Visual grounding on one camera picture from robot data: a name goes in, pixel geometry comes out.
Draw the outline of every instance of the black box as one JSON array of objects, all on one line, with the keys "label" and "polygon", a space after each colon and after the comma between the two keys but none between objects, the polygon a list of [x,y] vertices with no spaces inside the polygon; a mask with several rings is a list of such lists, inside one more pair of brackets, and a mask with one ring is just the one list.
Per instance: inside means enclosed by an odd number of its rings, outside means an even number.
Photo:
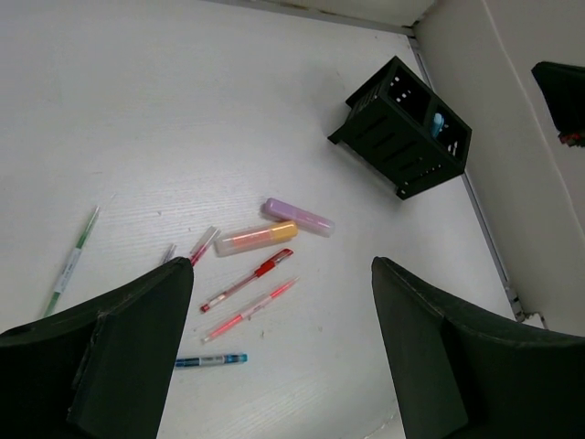
[{"label": "black box", "polygon": [[[465,170],[472,130],[398,57],[346,101],[346,122],[329,136],[345,142],[410,198]],[[444,126],[431,134],[435,113]]]}]

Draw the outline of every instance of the red pen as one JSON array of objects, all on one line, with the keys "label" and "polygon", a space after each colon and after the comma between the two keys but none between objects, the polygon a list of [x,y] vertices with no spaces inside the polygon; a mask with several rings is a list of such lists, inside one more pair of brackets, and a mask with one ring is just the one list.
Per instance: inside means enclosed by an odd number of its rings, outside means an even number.
[{"label": "red pen", "polygon": [[274,256],[272,256],[268,261],[263,263],[256,270],[254,270],[254,272],[251,275],[245,277],[244,279],[239,281],[237,284],[234,284],[233,286],[228,288],[226,291],[222,291],[221,293],[219,293],[218,295],[213,297],[208,303],[201,306],[201,308],[199,308],[199,309],[201,310],[202,313],[206,313],[211,308],[213,308],[215,305],[217,305],[221,301],[227,299],[231,295],[235,294],[237,291],[241,290],[244,286],[246,286],[250,282],[254,281],[255,279],[258,279],[259,277],[262,277],[264,274],[266,274],[267,272],[272,270],[276,265],[278,265],[279,263],[284,261],[286,258],[291,256],[292,254],[293,254],[293,251],[290,249],[280,250],[278,253],[276,253]]}]

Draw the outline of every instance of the table surface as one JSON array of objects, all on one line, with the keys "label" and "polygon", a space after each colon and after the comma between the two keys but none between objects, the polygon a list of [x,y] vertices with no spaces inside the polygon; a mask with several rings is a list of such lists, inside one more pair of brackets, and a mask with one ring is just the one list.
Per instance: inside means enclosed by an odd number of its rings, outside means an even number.
[{"label": "table surface", "polygon": [[[344,438],[397,410],[370,287],[388,256],[512,316],[463,182],[402,202],[326,136],[344,100],[408,40],[205,2],[0,6],[0,330],[38,318],[94,205],[102,212],[58,310],[188,254],[209,225],[266,223],[267,197],[336,222],[214,312],[198,307],[278,248],[196,267],[181,355],[249,363],[179,370],[160,438]],[[257,295],[300,282],[224,337],[200,338]]]}]

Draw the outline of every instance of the wall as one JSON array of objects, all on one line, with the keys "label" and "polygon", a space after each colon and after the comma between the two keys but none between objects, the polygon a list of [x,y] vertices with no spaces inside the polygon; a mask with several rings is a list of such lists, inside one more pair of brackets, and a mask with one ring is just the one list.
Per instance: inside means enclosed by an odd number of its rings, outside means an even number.
[{"label": "wall", "polygon": [[351,16],[397,26],[411,26],[434,0],[268,0],[299,5],[340,16]]},{"label": "wall", "polygon": [[473,128],[468,171],[511,284],[585,335],[585,151],[567,148],[530,69],[585,65],[585,3],[445,0],[416,29],[433,85]]}]

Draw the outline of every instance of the black object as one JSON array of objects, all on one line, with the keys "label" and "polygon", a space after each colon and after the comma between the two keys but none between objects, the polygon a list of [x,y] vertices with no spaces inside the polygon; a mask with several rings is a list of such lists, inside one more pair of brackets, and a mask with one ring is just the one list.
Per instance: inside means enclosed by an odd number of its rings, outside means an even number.
[{"label": "black object", "polygon": [[492,314],[389,259],[372,286],[409,439],[585,437],[585,338]]},{"label": "black object", "polygon": [[3,437],[155,439],[193,288],[175,258],[0,336]]},{"label": "black object", "polygon": [[[398,57],[346,101],[346,122],[329,136],[343,141],[409,198],[465,170],[472,130]],[[431,135],[435,114],[444,118]]]},{"label": "black object", "polygon": [[585,69],[543,61],[532,74],[561,135],[585,131]]}]

